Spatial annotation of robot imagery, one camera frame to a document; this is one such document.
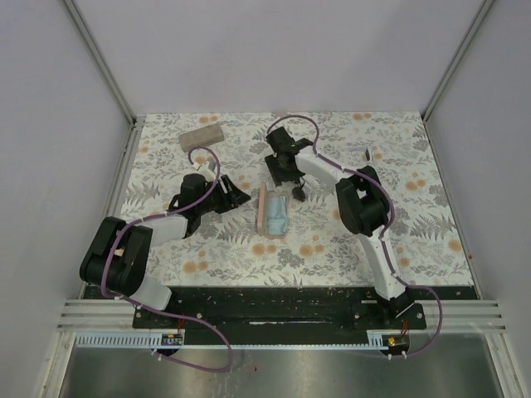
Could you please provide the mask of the black sunglasses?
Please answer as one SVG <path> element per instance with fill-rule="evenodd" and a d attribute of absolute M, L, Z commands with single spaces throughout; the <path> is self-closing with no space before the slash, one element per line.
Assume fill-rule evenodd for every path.
<path fill-rule="evenodd" d="M 304 192 L 305 180 L 299 177 L 296 181 L 293 181 L 294 187 L 292 189 L 292 196 L 296 201 L 306 201 L 306 194 Z"/>

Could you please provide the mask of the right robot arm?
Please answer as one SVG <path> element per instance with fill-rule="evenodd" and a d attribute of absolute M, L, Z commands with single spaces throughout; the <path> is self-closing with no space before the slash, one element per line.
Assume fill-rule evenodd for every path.
<path fill-rule="evenodd" d="M 315 152 L 307 139 L 301 142 L 273 144 L 273 153 L 265 158 L 275 185 L 297 182 L 310 175 L 336 192 L 340 220 L 362 244 L 371 267 L 377 294 L 378 320 L 387 328 L 396 328 L 407 319 L 413 298 L 397 271 L 387 230 L 394 221 L 392 201 L 370 166 L 361 169 L 343 167 L 337 161 Z"/>

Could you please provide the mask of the white frame sunglasses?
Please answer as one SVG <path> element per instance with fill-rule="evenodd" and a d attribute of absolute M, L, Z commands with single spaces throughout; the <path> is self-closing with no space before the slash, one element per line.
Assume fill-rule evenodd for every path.
<path fill-rule="evenodd" d="M 373 154 L 369 146 L 351 146 L 348 148 L 351 154 L 355 154 L 362 162 L 371 164 L 373 162 Z"/>

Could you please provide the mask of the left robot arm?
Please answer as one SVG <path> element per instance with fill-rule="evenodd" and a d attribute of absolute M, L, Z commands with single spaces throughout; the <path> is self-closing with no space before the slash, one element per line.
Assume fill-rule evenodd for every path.
<path fill-rule="evenodd" d="M 151 308 L 151 318 L 161 327 L 178 322 L 180 308 L 170 301 L 171 289 L 147 276 L 152 247 L 190 237 L 209 212 L 222 214 L 246 204 L 251 197 L 227 175 L 208 181 L 199 173 L 183 178 L 180 191 L 164 214 L 148 216 L 128 226 L 108 216 L 100 224 L 80 265 L 80 278 L 105 292 L 117 294 Z"/>

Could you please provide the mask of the light blue cleaning cloth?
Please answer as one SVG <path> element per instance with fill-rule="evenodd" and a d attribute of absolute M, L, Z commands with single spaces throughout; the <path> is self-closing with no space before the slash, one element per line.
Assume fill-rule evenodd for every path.
<path fill-rule="evenodd" d="M 269 197 L 267 203 L 267 231 L 270 235 L 281 236 L 287 231 L 287 197 Z"/>

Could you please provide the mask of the pink glasses case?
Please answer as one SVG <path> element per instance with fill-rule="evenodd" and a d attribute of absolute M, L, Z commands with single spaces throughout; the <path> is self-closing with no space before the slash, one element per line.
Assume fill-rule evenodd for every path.
<path fill-rule="evenodd" d="M 261 184 L 256 218 L 258 235 L 268 239 L 285 238 L 289 225 L 289 202 L 286 192 L 271 191 L 265 182 Z"/>

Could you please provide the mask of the beige glasses case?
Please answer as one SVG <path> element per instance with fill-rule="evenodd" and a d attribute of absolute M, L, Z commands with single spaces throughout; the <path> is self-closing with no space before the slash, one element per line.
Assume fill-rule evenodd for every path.
<path fill-rule="evenodd" d="M 194 148 L 209 146 L 224 140 L 224 133 L 220 124 L 211 124 L 178 136 L 181 149 L 190 152 Z"/>

